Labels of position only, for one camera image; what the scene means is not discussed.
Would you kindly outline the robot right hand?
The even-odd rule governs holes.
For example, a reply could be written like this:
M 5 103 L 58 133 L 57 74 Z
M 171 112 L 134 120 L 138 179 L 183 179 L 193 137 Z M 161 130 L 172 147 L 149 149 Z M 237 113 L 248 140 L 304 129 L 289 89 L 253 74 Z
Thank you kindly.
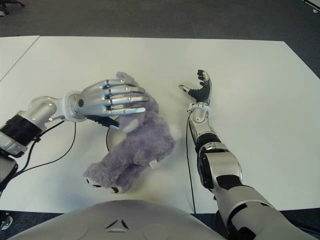
M 202 69 L 197 71 L 197 78 L 200 80 L 201 88 L 191 89 L 185 85 L 180 84 L 178 88 L 184 93 L 188 94 L 190 97 L 195 99 L 197 103 L 210 104 L 211 93 L 212 93 L 212 81 L 209 74 Z

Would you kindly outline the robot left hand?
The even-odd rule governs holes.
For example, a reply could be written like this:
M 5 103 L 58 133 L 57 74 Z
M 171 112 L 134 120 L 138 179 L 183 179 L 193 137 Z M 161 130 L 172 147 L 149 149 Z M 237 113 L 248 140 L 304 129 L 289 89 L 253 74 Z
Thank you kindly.
M 75 94 L 69 101 L 71 112 L 104 127 L 119 127 L 114 116 L 140 114 L 146 111 L 140 103 L 150 97 L 131 78 L 118 77 L 95 83 Z

